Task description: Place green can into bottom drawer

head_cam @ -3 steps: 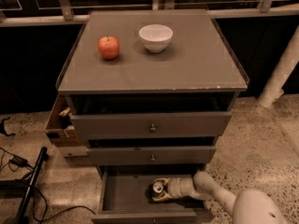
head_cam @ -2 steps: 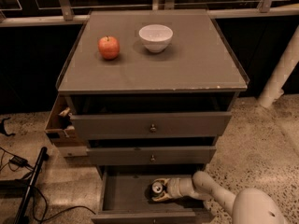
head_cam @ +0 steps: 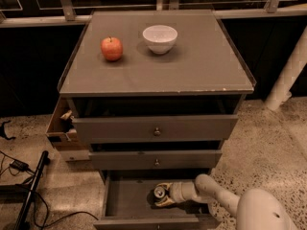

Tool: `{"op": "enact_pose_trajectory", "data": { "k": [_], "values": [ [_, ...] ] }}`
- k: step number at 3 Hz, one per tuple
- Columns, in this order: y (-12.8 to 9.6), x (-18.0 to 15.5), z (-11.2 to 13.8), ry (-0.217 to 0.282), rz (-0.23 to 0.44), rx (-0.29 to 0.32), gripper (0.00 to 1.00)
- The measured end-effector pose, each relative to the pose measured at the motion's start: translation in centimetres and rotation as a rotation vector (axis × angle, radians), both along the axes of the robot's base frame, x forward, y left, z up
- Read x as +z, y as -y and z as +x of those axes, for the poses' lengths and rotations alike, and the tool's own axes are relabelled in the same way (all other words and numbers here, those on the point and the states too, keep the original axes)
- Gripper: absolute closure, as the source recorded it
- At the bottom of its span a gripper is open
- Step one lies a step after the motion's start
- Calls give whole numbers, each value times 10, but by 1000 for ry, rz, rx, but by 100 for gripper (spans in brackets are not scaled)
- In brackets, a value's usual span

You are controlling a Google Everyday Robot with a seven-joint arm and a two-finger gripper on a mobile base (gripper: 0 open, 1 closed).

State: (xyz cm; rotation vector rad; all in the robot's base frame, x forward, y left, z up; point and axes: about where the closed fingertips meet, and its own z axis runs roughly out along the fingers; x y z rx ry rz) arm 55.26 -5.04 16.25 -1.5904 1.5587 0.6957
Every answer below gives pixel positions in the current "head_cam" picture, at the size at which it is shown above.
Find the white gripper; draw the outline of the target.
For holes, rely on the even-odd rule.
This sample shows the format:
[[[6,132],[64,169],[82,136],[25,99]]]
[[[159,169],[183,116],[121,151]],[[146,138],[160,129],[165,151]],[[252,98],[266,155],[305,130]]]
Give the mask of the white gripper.
[[[156,185],[156,188],[161,187],[166,191],[169,191],[169,197],[164,197],[157,201],[154,205],[156,207],[168,207],[175,203],[182,203],[184,197],[182,195],[182,183],[181,182],[163,182]]]

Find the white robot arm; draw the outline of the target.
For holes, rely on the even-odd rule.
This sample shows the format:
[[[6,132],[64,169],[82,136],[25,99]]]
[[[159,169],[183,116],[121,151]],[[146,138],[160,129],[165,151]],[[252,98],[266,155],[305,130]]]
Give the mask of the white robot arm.
[[[205,203],[211,197],[236,218],[237,230],[298,230],[284,206],[271,193],[253,188],[237,196],[204,173],[194,181],[159,183],[153,195],[157,207],[188,200]]]

